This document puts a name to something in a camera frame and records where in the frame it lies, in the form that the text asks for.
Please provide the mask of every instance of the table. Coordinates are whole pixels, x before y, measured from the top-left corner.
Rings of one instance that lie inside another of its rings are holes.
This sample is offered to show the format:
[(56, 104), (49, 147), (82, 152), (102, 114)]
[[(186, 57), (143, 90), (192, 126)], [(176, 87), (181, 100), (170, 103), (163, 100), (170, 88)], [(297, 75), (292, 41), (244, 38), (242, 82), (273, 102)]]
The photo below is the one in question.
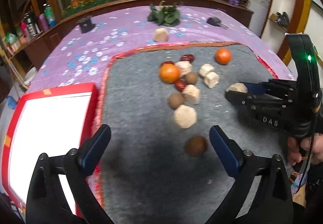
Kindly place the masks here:
[[(167, 27), (168, 43), (236, 41), (248, 46), (278, 78), (294, 79), (266, 43), (224, 12), (192, 6), (179, 9), (180, 24)], [(75, 27), (46, 59), (28, 92), (87, 82), (95, 82), (99, 88), (112, 56), (161, 44), (152, 40), (158, 26), (147, 22), (149, 12), (148, 6), (139, 6), (95, 16), (92, 21), (96, 27), (86, 34)], [(229, 29), (206, 24), (212, 16), (219, 17)]]

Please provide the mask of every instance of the finger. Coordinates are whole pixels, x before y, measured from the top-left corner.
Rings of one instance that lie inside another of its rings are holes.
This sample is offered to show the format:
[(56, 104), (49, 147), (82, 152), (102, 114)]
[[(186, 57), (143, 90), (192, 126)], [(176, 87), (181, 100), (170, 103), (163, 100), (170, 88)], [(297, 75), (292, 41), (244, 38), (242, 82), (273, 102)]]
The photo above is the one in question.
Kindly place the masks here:
[(302, 155), (299, 152), (288, 152), (287, 160), (290, 164), (295, 165), (302, 161)]
[(299, 145), (297, 143), (297, 140), (295, 138), (292, 138), (291, 136), (287, 140), (287, 145), (291, 151), (293, 152), (299, 151)]
[[(302, 149), (308, 151), (310, 148), (311, 144), (311, 137), (305, 138), (301, 141), (301, 147)], [(312, 148), (313, 153), (319, 153), (323, 152), (323, 135), (316, 135), (314, 137), (314, 142), (313, 142), (313, 148)]]
[(314, 164), (314, 165), (317, 165), (319, 163), (321, 163), (323, 161), (323, 152), (318, 152), (318, 153), (315, 153), (312, 160), (311, 160), (311, 163)]

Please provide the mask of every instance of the wooden shelf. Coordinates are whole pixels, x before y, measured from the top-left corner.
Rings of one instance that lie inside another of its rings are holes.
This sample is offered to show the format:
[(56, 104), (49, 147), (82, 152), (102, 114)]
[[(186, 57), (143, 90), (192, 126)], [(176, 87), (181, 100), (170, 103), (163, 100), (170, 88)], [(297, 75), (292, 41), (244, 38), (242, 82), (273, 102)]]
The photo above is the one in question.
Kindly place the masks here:
[(281, 29), (283, 29), (285, 32), (287, 32), (287, 29), (284, 28), (283, 26), (281, 26), (280, 24), (278, 24), (276, 21), (272, 20), (271, 18), (268, 18), (271, 22), (275, 23), (276, 25), (278, 25)]
[(34, 36), (29, 42), (26, 42), (24, 44), (22, 44), (13, 55), (10, 56), (10, 60), (16, 56), (20, 51), (24, 50), (27, 46), (29, 46), (30, 43), (32, 43), (37, 37), (39, 37), (41, 34), (43, 33), (43, 31), (41, 31), (38, 35)]

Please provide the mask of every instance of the white flower pattern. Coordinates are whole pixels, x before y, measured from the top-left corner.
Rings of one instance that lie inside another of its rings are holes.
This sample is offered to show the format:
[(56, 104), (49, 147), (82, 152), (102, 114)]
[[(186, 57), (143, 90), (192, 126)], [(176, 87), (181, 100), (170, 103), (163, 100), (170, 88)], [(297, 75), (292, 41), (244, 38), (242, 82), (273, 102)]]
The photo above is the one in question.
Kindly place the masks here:
[(74, 80), (75, 80), (75, 78), (71, 78), (69, 81), (66, 82), (65, 85), (72, 85)]
[(79, 62), (84, 61), (84, 60), (85, 60), (85, 56), (84, 55), (80, 56), (79, 59), (78, 59)]
[(93, 75), (95, 75), (97, 72), (98, 72), (98, 68), (93, 67), (93, 68), (90, 68), (90, 70), (88, 71), (88, 74), (89, 74), (90, 76), (93, 76)]
[(82, 64), (83, 65), (86, 65), (87, 63), (89, 63), (91, 61), (91, 57), (90, 56), (88, 56), (83, 62), (82, 62)]
[(74, 76), (79, 76), (82, 74), (82, 69), (78, 69), (76, 72), (75, 72), (75, 75)]
[(108, 56), (107, 55), (101, 57), (101, 59), (100, 59), (100, 61), (107, 61), (107, 60), (108, 60)]

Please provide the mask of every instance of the orange flower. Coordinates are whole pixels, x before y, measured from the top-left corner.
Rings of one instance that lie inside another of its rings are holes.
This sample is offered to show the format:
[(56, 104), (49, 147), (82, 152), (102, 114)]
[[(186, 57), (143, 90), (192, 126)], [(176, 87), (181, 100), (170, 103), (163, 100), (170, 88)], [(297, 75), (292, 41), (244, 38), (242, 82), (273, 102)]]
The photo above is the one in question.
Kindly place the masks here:
[(77, 7), (80, 2), (81, 2), (81, 0), (71, 0), (71, 6), (72, 7)]

